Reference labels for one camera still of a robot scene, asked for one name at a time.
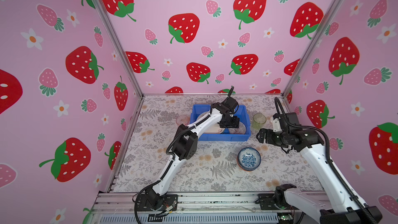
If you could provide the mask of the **cream blossom pattern plate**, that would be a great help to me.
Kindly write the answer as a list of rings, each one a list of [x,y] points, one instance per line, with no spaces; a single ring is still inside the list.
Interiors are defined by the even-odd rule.
[[[203,112],[199,115],[197,120],[203,118],[206,116],[209,112]],[[218,123],[213,124],[210,128],[206,129],[206,132],[204,134],[222,134],[224,132],[225,128],[221,128]]]

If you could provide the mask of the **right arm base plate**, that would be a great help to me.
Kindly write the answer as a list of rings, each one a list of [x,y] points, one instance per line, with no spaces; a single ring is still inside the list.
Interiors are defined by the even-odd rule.
[[[258,194],[258,198],[255,200],[255,204],[259,204],[261,210],[270,210],[270,211],[297,210],[296,207],[289,205],[284,200],[278,200],[275,197],[274,193]]]

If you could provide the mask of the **blue white porcelain bowl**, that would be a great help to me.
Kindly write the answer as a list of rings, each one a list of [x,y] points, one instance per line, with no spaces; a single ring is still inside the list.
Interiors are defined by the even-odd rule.
[[[251,147],[243,148],[237,155],[237,163],[239,162],[246,167],[254,167],[257,164],[260,166],[261,161],[260,153]]]

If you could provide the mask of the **clear purple glass bowl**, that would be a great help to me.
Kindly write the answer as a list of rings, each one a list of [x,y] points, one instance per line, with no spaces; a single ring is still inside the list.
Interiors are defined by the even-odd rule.
[[[238,128],[228,128],[230,134],[244,135],[246,133],[246,126],[240,122]]]

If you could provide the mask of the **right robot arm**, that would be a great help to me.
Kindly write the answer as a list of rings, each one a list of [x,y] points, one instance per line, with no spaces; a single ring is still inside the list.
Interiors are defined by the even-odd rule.
[[[352,188],[330,156],[330,140],[322,130],[300,125],[296,113],[286,113],[275,98],[277,113],[271,118],[272,129],[261,129],[260,143],[280,147],[283,152],[297,151],[309,163],[329,199],[329,205],[301,192],[292,184],[276,187],[277,207],[290,205],[319,224],[378,224],[382,213],[370,206]]]

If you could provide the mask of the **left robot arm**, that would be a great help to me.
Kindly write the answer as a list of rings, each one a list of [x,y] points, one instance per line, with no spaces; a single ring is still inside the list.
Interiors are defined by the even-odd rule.
[[[197,151],[198,140],[207,129],[215,124],[224,129],[239,128],[240,121],[235,116],[239,104],[236,99],[232,98],[233,91],[234,87],[231,87],[226,99],[212,104],[206,115],[199,120],[189,125],[181,124],[178,127],[174,139],[166,149],[169,159],[160,177],[137,194],[134,202],[135,214],[138,213],[138,208],[145,206],[146,203],[149,203],[153,209],[159,209],[162,206],[171,182],[181,166],[194,156]]]

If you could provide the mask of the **red bowl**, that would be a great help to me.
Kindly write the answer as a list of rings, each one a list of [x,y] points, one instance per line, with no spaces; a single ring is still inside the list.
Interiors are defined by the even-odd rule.
[[[244,166],[243,164],[241,164],[241,163],[239,163],[239,162],[238,162],[238,166],[239,166],[242,170],[247,171],[247,172],[254,171],[254,170],[256,170],[256,169],[259,167],[258,164],[255,165],[254,167],[246,167],[246,166]]]

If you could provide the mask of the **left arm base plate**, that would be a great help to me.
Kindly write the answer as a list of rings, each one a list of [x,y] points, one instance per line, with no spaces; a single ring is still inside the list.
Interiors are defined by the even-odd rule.
[[[161,197],[149,197],[141,194],[135,199],[135,207],[138,212],[156,212],[165,211],[170,208],[170,211],[175,211],[178,204],[178,195],[166,194]]]

